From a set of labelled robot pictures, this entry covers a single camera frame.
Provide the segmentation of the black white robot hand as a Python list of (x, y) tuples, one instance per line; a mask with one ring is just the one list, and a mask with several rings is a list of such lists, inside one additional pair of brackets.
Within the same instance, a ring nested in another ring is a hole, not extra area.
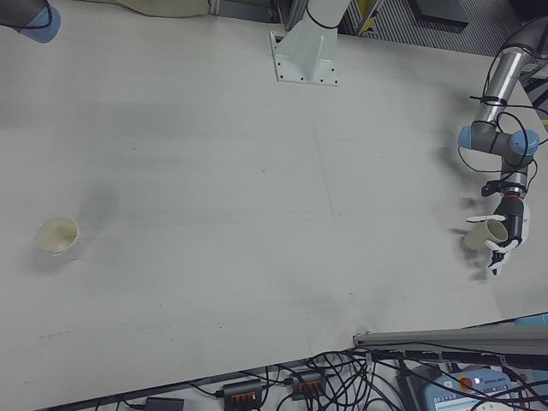
[(464, 246), (471, 251), (488, 250), (491, 260), (487, 270), (501, 273), (511, 254), (528, 238), (530, 208), (519, 195), (504, 195), (490, 215), (472, 216), (466, 222), (472, 228), (464, 235)]

